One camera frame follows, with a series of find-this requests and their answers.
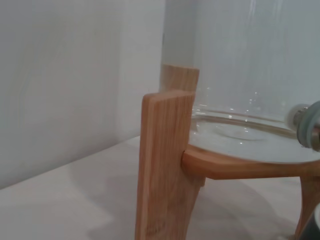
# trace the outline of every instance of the white table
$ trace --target white table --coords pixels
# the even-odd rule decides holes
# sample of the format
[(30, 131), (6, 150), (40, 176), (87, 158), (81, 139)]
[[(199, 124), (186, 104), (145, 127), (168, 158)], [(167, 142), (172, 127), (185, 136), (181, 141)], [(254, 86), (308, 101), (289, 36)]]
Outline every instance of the white table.
[[(0, 190), (1, 240), (133, 240), (139, 137)], [(188, 240), (277, 240), (295, 231), (298, 178), (207, 180)]]

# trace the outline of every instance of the wooden leg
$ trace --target wooden leg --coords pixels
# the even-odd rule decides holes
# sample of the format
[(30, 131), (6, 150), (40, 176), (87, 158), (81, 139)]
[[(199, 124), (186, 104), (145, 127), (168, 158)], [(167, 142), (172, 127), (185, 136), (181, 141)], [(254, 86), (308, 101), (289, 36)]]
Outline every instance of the wooden leg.
[(206, 185), (206, 178), (203, 179), (203, 182), (201, 184), (201, 187), (204, 187)]
[(196, 92), (199, 69), (163, 64), (160, 75), (160, 91), (183, 90)]
[(142, 102), (135, 240), (185, 240), (203, 177), (185, 174), (194, 93), (146, 95)]
[(302, 208), (300, 219), (295, 230), (296, 239), (302, 233), (309, 217), (320, 203), (320, 177), (300, 177), (301, 193), (302, 193)]

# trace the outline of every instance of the glass bottom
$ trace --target glass bottom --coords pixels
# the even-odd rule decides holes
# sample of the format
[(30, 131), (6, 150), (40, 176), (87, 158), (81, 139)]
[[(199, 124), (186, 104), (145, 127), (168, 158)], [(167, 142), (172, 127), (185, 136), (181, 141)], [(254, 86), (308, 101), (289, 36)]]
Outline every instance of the glass bottom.
[(269, 163), (320, 160), (320, 153), (300, 145), (284, 123), (223, 116), (195, 116), (189, 144), (224, 155)]

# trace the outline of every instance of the glass jar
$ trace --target glass jar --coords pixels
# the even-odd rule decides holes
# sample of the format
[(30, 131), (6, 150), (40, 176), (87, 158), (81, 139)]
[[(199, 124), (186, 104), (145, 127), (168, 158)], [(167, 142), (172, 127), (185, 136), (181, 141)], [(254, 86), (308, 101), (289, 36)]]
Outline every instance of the glass jar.
[(200, 70), (190, 144), (262, 162), (320, 160), (320, 106), (309, 110), (320, 100), (319, 9), (167, 0), (162, 62)]

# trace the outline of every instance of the wooden frame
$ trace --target wooden frame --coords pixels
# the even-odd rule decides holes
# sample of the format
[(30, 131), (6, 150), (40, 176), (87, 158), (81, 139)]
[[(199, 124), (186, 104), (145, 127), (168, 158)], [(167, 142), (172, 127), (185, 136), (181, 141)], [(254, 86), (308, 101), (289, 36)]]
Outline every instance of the wooden frame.
[(320, 203), (319, 161), (264, 163), (188, 145), (199, 71), (164, 65), (161, 93), (142, 101), (135, 240), (185, 240), (191, 213), (206, 178), (296, 177), (302, 208), (298, 237)]

